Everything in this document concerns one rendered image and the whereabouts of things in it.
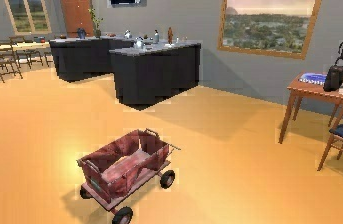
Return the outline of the dark wooden dining chair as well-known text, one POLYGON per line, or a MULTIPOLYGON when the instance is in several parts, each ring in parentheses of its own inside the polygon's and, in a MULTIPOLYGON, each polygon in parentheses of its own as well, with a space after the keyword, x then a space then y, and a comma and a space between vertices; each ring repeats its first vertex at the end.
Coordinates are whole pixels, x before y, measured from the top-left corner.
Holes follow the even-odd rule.
MULTIPOLYGON (((31 41, 27 41, 24 36, 12 36, 10 42, 15 47, 20 44, 31 44, 31 41)), ((19 65, 25 63, 31 68, 33 62, 43 63, 40 51, 34 48, 20 48, 15 50, 15 54, 19 65)))
POLYGON ((0 45, 0 80, 4 82, 4 75, 13 74, 22 78, 16 54, 10 44, 0 45))

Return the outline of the pale wooden dining table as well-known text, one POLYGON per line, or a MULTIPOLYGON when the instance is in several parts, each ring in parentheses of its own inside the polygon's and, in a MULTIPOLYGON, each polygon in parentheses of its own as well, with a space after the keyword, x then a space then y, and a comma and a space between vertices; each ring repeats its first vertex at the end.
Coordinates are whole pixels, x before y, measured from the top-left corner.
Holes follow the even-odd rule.
POLYGON ((4 81, 4 75, 13 74, 22 77, 20 71, 20 61, 17 58, 17 52, 25 53, 28 50, 37 50, 48 48, 48 43, 6 43, 0 44, 0 80, 4 81))

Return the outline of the black kitchen counter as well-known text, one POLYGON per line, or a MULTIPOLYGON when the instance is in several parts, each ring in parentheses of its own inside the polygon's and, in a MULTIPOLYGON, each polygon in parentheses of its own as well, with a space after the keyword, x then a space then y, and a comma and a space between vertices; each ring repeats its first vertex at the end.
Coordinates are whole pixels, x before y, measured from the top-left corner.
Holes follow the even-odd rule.
POLYGON ((189 40, 134 47, 122 37, 68 38, 49 42, 57 75, 76 82, 113 74, 116 98, 137 110, 194 88, 199 82, 201 44, 189 40))

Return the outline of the red toy wagon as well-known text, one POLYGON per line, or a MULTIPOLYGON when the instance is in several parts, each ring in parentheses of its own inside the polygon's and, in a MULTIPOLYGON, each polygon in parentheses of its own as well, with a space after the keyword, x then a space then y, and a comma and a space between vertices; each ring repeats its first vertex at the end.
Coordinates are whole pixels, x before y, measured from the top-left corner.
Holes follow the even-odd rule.
POLYGON ((169 188, 176 174, 163 169, 174 150, 179 147, 163 141, 156 131, 133 130, 77 160, 85 177, 79 194, 113 213, 112 224, 129 224, 133 210, 116 207, 155 176, 160 177, 163 189, 169 188))

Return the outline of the green house plant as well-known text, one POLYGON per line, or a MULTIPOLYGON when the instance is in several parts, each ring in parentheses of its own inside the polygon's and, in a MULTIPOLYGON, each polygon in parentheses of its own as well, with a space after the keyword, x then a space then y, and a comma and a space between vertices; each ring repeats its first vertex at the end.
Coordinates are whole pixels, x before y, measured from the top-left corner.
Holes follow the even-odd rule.
POLYGON ((94 35, 96 38, 100 38, 101 37, 100 23, 103 21, 103 19, 96 16, 96 12, 94 8, 89 8, 88 11, 91 16, 91 20, 93 22, 94 35))

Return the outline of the large framed landscape picture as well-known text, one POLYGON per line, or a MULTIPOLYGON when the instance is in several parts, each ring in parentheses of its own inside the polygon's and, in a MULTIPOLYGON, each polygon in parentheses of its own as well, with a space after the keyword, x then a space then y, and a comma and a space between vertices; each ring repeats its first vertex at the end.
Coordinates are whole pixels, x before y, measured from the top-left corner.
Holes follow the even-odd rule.
POLYGON ((217 49, 304 60, 322 0, 222 0, 217 49))

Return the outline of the orange brown room door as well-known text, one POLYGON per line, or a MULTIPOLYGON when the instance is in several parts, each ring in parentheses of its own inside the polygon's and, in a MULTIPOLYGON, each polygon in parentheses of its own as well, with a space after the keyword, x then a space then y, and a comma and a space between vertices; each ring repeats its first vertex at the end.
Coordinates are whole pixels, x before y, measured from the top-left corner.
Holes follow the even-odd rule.
POLYGON ((61 0, 66 32, 68 37, 77 37, 77 30, 83 28, 86 36, 94 35, 93 22, 89 9, 91 0, 61 0))

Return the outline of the brown wooden side table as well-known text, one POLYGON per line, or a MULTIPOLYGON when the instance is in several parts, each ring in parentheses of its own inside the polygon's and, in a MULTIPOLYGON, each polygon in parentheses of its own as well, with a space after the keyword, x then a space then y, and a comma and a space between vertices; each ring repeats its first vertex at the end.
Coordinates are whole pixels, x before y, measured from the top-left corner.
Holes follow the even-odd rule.
POLYGON ((303 98, 316 99, 322 102, 329 102, 334 104, 332 114, 336 113, 338 106, 343 102, 343 95, 340 94, 338 91, 325 92, 321 85, 300 82, 299 78, 301 76, 302 74, 299 74, 287 86, 290 94, 278 140, 280 144, 283 143, 290 119, 296 119, 303 98))

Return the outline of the black box on table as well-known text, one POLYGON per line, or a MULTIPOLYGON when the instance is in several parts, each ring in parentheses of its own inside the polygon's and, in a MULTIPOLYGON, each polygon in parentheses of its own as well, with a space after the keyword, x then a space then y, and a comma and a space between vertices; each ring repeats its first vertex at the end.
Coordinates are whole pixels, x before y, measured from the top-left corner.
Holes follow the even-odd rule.
POLYGON ((327 73, 323 90, 326 92, 338 90, 343 83, 343 66, 331 66, 327 73))

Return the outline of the wall television set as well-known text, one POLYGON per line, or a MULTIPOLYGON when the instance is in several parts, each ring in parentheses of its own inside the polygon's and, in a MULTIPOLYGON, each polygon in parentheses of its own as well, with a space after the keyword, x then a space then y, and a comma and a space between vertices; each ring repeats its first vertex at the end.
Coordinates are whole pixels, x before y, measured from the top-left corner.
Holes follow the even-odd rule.
POLYGON ((107 0, 108 7, 145 7, 147 0, 107 0))

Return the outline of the window with pale frame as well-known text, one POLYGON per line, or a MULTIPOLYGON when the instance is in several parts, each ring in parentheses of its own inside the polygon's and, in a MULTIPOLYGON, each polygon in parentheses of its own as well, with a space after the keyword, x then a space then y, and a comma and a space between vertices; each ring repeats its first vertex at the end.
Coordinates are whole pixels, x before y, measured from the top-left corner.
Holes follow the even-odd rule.
POLYGON ((16 35, 49 34, 45 0, 4 0, 16 35))

